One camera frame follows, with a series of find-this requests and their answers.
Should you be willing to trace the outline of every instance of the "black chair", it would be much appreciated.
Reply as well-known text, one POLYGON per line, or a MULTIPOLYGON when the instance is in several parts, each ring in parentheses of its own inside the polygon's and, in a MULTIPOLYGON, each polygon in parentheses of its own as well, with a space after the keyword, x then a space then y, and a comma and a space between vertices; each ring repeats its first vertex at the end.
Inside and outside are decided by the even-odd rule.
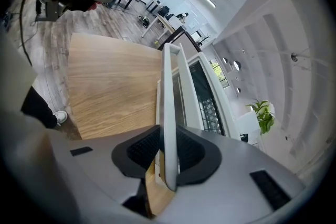
POLYGON ((168 12, 169 12, 169 8, 167 6, 164 6, 163 8, 160 9, 158 14, 164 17, 168 14, 168 12))

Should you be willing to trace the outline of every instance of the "black trousers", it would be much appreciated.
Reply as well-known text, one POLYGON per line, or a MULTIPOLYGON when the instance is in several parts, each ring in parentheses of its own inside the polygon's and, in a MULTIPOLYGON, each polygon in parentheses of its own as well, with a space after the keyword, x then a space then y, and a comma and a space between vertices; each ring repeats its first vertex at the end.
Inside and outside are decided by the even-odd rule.
POLYGON ((35 4, 36 15, 41 15, 41 7, 42 7, 41 1, 36 0, 36 4, 35 4))
POLYGON ((21 111, 43 123, 46 128, 52 129, 57 125, 57 118, 52 114, 47 102, 30 87, 21 111))

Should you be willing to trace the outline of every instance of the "black rectangular slot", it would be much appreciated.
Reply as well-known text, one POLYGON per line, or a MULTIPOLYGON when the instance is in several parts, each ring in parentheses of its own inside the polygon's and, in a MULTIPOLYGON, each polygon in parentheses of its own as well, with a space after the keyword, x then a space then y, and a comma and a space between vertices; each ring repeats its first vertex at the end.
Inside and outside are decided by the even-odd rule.
POLYGON ((273 210, 278 210, 290 201, 289 196, 279 187, 279 185, 265 170, 250 173, 250 176, 273 210))
POLYGON ((93 149, 90 148, 89 146, 85 146, 85 147, 77 148, 75 150, 71 150, 70 153, 72 154, 72 156, 77 156, 77 155, 81 155, 81 154, 84 154, 90 151, 93 151, 93 149))

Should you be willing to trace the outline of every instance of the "potted plant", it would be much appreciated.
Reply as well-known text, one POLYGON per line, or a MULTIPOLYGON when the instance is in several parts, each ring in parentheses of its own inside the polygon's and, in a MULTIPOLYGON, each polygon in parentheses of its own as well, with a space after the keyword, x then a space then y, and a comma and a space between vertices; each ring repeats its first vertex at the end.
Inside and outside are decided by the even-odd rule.
POLYGON ((260 134, 266 134, 270 131, 271 127, 274 125, 275 110, 272 103, 267 100, 259 102, 257 99, 256 103, 248 104, 255 113, 257 114, 257 119, 260 126, 260 134))
POLYGON ((203 38, 201 41, 197 42, 197 45, 200 47, 204 41, 206 41, 210 36, 203 38))

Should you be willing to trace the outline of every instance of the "white table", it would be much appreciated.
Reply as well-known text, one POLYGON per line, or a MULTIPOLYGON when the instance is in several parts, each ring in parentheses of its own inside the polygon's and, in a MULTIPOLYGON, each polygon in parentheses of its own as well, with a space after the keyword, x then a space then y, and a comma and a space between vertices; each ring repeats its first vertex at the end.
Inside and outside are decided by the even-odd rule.
POLYGON ((158 15, 152 22, 151 24, 148 26, 148 28, 142 33, 141 37, 144 37, 147 32, 149 31, 149 29, 151 29, 151 27, 158 21, 160 20, 160 22, 163 23, 163 25, 165 26, 166 30, 165 32, 159 37, 159 39, 167 32, 169 31, 171 34, 175 32, 175 29, 171 26, 171 24, 168 22, 168 20, 164 17, 162 17, 161 15, 158 15))
POLYGON ((160 20, 160 22, 163 23, 165 26, 164 32, 157 38, 158 40, 164 36, 168 31, 172 34, 175 32, 176 29, 178 29, 182 23, 180 22, 179 19, 177 19, 175 16, 171 17, 170 20, 168 21, 166 18, 162 17, 161 15, 158 15, 154 21, 148 26, 148 28, 143 32, 141 37, 144 37, 148 30, 157 22, 157 20, 160 20))

